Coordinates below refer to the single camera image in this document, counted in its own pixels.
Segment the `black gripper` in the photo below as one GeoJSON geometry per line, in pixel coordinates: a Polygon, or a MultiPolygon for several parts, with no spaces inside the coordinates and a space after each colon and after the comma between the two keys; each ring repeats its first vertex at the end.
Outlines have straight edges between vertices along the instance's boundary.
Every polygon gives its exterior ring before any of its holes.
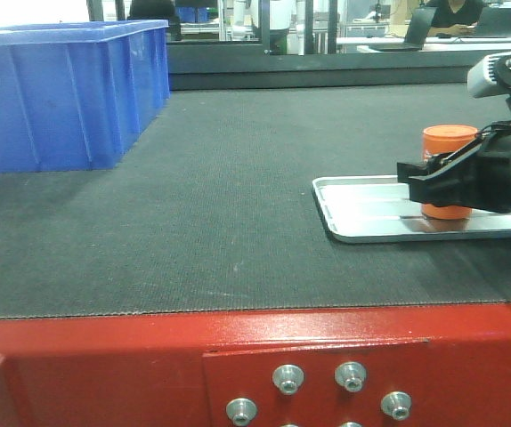
{"type": "Polygon", "coordinates": [[[481,129],[429,126],[422,131],[422,159],[399,162],[396,170],[413,201],[510,213],[511,120],[481,129]]]}

